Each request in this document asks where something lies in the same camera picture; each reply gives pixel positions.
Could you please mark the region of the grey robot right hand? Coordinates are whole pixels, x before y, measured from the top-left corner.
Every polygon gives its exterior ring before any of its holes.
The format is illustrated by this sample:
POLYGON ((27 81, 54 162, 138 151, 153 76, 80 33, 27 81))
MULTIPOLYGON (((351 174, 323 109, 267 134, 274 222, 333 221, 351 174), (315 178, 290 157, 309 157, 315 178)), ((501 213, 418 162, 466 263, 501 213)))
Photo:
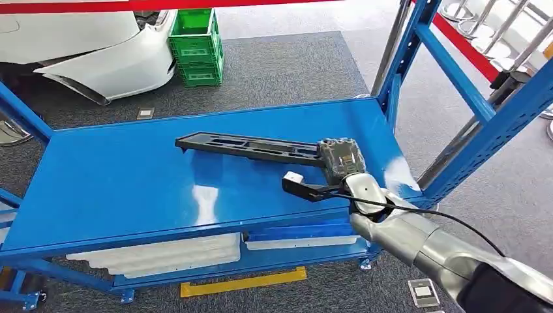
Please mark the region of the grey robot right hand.
POLYGON ((325 138, 317 142, 317 150, 329 185, 338 185, 348 175, 366 172, 365 159, 354 139, 325 138))

